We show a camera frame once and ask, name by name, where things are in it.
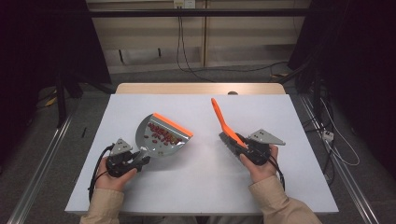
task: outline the hand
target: hand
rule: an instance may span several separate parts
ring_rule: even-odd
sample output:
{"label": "hand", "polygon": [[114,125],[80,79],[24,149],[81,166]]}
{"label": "hand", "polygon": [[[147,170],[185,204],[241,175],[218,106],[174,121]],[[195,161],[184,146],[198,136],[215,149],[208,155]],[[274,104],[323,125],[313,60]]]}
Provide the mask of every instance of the hand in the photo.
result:
{"label": "hand", "polygon": [[[270,145],[270,149],[271,155],[277,160],[277,147]],[[250,177],[253,183],[257,183],[272,175],[276,175],[276,168],[270,162],[266,162],[264,165],[258,166],[248,159],[248,157],[246,157],[244,154],[241,154],[239,158],[245,167],[250,171]]]}
{"label": "hand", "polygon": [[[107,170],[107,168],[106,168],[106,160],[107,160],[107,158],[102,158],[102,160],[100,162],[100,165],[99,165],[99,168],[98,168],[97,175],[100,175],[100,174],[102,174],[103,172],[105,172]],[[113,190],[122,192],[124,185],[130,179],[134,178],[136,173],[137,173],[137,170],[135,168],[130,170],[125,175],[122,175],[122,176],[120,176],[118,178],[113,177],[113,176],[109,175],[108,173],[105,173],[105,174],[101,175],[96,180],[95,187],[97,189],[113,189]]]}

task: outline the gray floor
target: gray floor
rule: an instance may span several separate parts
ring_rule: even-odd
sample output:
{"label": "gray floor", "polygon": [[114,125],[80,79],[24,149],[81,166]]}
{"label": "gray floor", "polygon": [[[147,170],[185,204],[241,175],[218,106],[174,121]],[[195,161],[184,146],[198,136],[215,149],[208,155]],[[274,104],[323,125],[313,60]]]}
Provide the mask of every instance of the gray floor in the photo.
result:
{"label": "gray floor", "polygon": [[[254,69],[258,67],[233,66],[232,69]],[[288,72],[281,65],[274,66],[272,70],[273,74]],[[197,72],[196,75],[216,82],[267,82],[271,79],[270,69],[246,73],[211,70],[209,72]],[[112,75],[112,79],[115,86],[121,82],[203,82],[191,73],[179,70]],[[35,196],[35,201],[26,217],[26,223],[78,223],[78,216],[67,214],[64,209],[90,149],[101,117],[106,110],[109,98],[108,95],[91,86],[86,84],[81,84],[81,86],[84,90],[82,99],[68,98],[66,100],[69,111],[74,105],[78,105],[78,108],[64,140],[54,156],[40,191]],[[285,90],[290,95],[301,122],[309,120],[301,97],[296,94],[293,88],[292,81],[285,85]],[[357,150],[361,158],[359,166],[348,167],[350,173],[355,177],[362,192],[373,207],[379,222],[393,223],[396,219],[396,214],[393,211],[396,207],[396,181],[373,158],[364,141],[351,131],[347,119],[344,118],[342,110],[337,108],[336,102],[333,102],[333,107],[337,128]],[[7,223],[10,218],[50,144],[56,124],[56,105],[37,109],[31,126],[15,148],[13,156],[5,164],[4,171],[0,175],[0,223]],[[306,130],[312,128],[312,125],[305,127]],[[308,133],[307,137],[319,164],[323,166],[326,160],[326,151],[318,134],[315,132]],[[356,158],[346,143],[338,135],[335,138],[336,146],[343,158],[347,161],[354,161]],[[331,166],[328,171],[328,175],[332,175]],[[330,188],[340,212],[319,215],[323,223],[366,223],[339,174],[335,173],[335,179]],[[122,223],[129,223],[128,218],[124,217]]]}

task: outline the white table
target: white table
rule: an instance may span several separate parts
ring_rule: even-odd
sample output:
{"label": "white table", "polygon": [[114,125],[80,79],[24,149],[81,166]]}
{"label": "white table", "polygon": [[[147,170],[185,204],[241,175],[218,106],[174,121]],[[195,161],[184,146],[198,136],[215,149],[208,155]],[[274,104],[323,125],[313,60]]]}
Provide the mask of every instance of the white table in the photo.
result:
{"label": "white table", "polygon": [[147,115],[158,112],[191,130],[194,137],[173,156],[151,159],[143,167],[125,186],[121,212],[146,216],[260,214],[248,191],[248,171],[219,139],[221,128],[211,97],[236,132],[248,135],[264,128],[286,142],[279,147],[278,162],[290,197],[305,202],[315,213],[338,212],[286,94],[112,95],[65,211],[87,212],[87,187],[100,153],[120,137],[137,149],[137,126]]}

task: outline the beige sleeve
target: beige sleeve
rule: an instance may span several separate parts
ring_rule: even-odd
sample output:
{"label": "beige sleeve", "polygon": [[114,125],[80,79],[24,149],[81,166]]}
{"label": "beige sleeve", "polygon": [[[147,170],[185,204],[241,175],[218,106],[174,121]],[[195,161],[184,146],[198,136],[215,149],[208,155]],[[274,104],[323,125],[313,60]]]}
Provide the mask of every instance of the beige sleeve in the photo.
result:
{"label": "beige sleeve", "polygon": [[321,223],[303,202],[289,198],[276,176],[271,176],[249,187],[260,205],[264,223]]}
{"label": "beige sleeve", "polygon": [[123,193],[112,189],[95,189],[88,214],[81,217],[80,224],[111,223],[119,224],[119,211]]}

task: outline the person's right hand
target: person's right hand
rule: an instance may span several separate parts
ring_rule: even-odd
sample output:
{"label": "person's right hand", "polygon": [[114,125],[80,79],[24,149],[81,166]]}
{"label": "person's right hand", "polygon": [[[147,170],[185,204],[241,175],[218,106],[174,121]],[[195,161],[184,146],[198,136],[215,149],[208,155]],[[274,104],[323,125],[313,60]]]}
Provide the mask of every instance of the person's right hand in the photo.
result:
{"label": "person's right hand", "polygon": [[[270,149],[271,155],[277,160],[277,146],[270,145]],[[257,183],[272,175],[276,175],[276,168],[270,162],[266,162],[264,165],[258,166],[242,153],[239,158],[245,167],[250,171],[250,177],[253,183]]]}

